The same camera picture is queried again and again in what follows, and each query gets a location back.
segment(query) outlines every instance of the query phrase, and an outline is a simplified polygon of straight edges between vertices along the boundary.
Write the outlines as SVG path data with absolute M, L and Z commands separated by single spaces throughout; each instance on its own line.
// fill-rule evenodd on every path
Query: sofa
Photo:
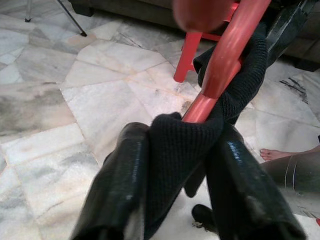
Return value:
M 77 14 L 92 16 L 94 9 L 177 28 L 173 18 L 172 0 L 69 0 Z M 274 0 L 284 5 L 290 0 Z M 320 68 L 320 1 L 315 3 L 302 31 L 283 53 L 291 56 L 295 66 L 308 71 Z

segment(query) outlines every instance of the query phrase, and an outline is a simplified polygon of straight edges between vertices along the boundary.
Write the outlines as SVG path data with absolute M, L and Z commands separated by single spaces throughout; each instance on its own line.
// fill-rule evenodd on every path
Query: bare foot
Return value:
M 270 149 L 261 149 L 260 150 L 260 156 L 265 160 L 265 161 L 270 161 L 270 160 L 275 160 L 275 159 L 280 159 L 284 157 L 288 157 L 293 155 L 293 152 L 285 152 L 285 151 L 278 151 L 278 150 L 270 150 Z

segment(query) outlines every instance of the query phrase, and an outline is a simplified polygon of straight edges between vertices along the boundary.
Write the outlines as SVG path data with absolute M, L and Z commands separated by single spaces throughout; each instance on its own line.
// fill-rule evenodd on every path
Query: red chair leg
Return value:
M 202 32 L 187 32 L 182 48 L 181 57 L 173 76 L 173 79 L 176 82 L 182 83 L 187 76 L 187 72 L 190 70 L 194 70 L 192 61 L 200 43 L 201 36 Z

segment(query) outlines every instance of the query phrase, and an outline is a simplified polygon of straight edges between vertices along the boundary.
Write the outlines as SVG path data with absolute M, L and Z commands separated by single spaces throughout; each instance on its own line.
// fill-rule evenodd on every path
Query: red plastic pipe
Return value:
M 240 70 L 240 56 L 271 0 L 242 0 L 218 42 L 206 69 L 202 89 L 183 117 L 203 123 L 217 99 Z

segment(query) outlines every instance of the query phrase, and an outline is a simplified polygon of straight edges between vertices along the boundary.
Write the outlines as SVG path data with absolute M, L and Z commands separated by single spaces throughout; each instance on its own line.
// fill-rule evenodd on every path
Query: marble floor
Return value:
M 98 11 L 77 15 L 82 37 L 53 0 L 0 0 L 0 239 L 68 239 L 91 181 L 129 122 L 184 113 L 197 75 L 173 80 L 184 35 Z M 198 53 L 212 45 L 204 41 Z M 236 127 L 259 162 L 260 148 L 304 151 L 319 144 L 320 72 L 280 59 L 266 72 Z M 195 204 L 210 205 L 206 184 L 178 196 L 153 240 L 212 240 L 192 225 Z M 320 227 L 297 216 L 310 240 Z

